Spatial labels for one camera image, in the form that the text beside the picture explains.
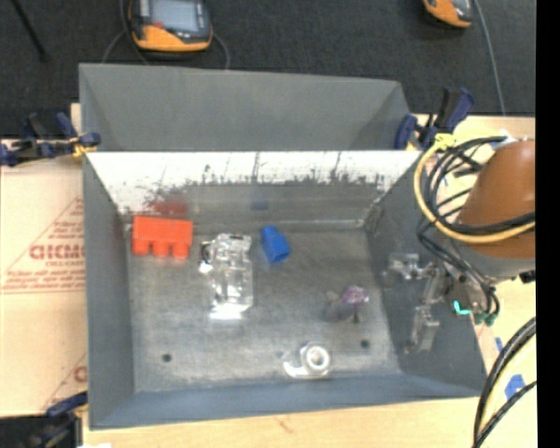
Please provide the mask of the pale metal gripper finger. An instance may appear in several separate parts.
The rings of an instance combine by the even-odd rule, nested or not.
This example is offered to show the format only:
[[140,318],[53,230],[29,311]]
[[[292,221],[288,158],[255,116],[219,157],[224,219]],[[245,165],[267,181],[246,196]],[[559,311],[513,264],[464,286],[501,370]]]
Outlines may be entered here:
[[441,328],[441,322],[435,316],[435,307],[434,303],[427,303],[413,309],[411,329],[404,344],[407,354],[429,353],[433,350]]
[[430,265],[422,266],[417,253],[390,253],[387,260],[386,277],[390,281],[412,282],[430,276]]

